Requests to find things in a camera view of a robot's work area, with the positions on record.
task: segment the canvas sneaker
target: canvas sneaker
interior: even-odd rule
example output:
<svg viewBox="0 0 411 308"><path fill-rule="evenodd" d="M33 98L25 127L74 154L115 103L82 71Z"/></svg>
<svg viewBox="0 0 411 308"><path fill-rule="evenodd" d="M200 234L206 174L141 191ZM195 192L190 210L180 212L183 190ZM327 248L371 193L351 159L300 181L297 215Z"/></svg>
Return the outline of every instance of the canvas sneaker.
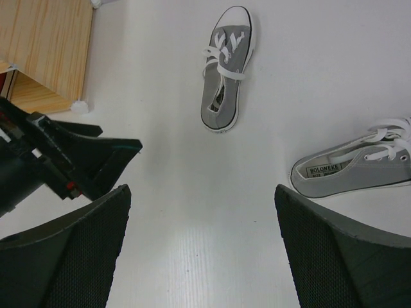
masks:
<svg viewBox="0 0 411 308"><path fill-rule="evenodd" d="M377 121L371 133L310 155L292 168L290 182L305 197L411 183L411 117Z"/></svg>
<svg viewBox="0 0 411 308"><path fill-rule="evenodd" d="M238 118L238 92L256 45L252 17L242 6L229 8L211 35L207 57L201 118L216 133L231 129Z"/></svg>

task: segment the white rubber sole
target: white rubber sole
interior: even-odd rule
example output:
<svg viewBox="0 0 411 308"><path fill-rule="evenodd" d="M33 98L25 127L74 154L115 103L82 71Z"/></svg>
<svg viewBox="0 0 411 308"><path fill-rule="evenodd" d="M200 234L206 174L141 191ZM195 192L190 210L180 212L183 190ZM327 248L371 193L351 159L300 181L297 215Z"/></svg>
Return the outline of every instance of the white rubber sole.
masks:
<svg viewBox="0 0 411 308"><path fill-rule="evenodd" d="M256 35L255 27L254 27L254 20L252 19L251 13L247 9L246 9L246 11L247 11L247 13L250 17L251 31L252 32L251 32L249 53L247 54L247 57L245 59L244 68L243 68L243 71L241 72L242 74L244 73L245 68L247 67L247 64L250 62L251 56L254 52L254 49L256 48L256 43L257 43L257 38L256 38L257 35ZM241 80L239 80L238 89L237 89L236 114L234 115L234 119L231 121L231 123L228 126L226 126L224 128L221 128L219 130L214 130L214 129L212 129L212 128L210 128L210 127L208 127L207 125L204 124L204 127L207 128L210 132L213 132L213 133L226 133L231 128L234 127L234 125L236 124L236 122L238 120L238 113L239 113L238 112L238 107L239 107L238 101L239 101L240 87L241 87Z"/></svg>
<svg viewBox="0 0 411 308"><path fill-rule="evenodd" d="M293 183L292 183L292 181L291 181L291 172L289 172L289 174L288 174L288 184L289 184L290 188L291 188L293 191L299 193L298 190L294 187L294 185L293 185ZM332 194L332 195L330 195L330 196L320 197L320 198L310 198L310 197L306 197L306 196L303 195L303 194L301 194L301 195L302 195L303 197L311 200L311 201L316 201L316 200L321 201L321 200L328 200L328 199L330 199L330 198L337 197L337 196L342 196L342 195L344 195L344 194L357 193L357 192L359 192L359 191L372 191L372 190L375 190L375 189L404 187L404 186L410 186L410 185L411 185L411 181L408 181L408 182L403 182L403 183L398 183L398 184L392 184L392 185L386 185L386 186L363 188L363 189L358 189L358 190L355 190L355 191L344 191L344 192L342 192L342 193L339 192L338 194Z"/></svg>

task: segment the white surface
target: white surface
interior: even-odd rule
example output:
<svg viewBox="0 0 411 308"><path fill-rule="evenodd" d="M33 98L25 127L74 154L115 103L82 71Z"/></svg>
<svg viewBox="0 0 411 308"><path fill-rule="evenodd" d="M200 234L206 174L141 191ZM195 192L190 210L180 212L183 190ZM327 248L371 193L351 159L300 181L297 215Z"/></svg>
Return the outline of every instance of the white surface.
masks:
<svg viewBox="0 0 411 308"><path fill-rule="evenodd" d="M203 128L201 50L232 5L258 44L225 135ZM122 0L95 12L87 101L56 119L100 124L144 149L119 184L133 204L107 307L298 307L272 195L299 158L411 115L410 1ZM410 187L322 201L411 235ZM84 205L43 187L1 235Z"/></svg>

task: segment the black plastic arm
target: black plastic arm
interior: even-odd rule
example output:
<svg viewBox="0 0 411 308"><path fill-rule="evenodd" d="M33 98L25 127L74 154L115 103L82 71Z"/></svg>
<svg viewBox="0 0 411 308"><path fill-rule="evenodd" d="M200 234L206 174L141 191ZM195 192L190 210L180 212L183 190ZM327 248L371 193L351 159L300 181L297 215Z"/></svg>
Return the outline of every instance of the black plastic arm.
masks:
<svg viewBox="0 0 411 308"><path fill-rule="evenodd" d="M11 139L0 137L0 203L11 208L42 184L62 199L84 194L96 200L113 188L143 147L135 139L97 138L99 126L27 114L4 98L0 130Z"/></svg>

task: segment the wooden furniture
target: wooden furniture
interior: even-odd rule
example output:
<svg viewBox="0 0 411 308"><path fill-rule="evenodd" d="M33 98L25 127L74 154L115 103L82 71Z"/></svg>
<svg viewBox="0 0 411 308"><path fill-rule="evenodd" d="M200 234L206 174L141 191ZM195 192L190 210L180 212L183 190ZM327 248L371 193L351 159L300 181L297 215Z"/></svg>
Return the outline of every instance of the wooden furniture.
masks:
<svg viewBox="0 0 411 308"><path fill-rule="evenodd" d="M19 70L14 104L55 112L81 98L91 21L90 0L0 0L0 73Z"/></svg>

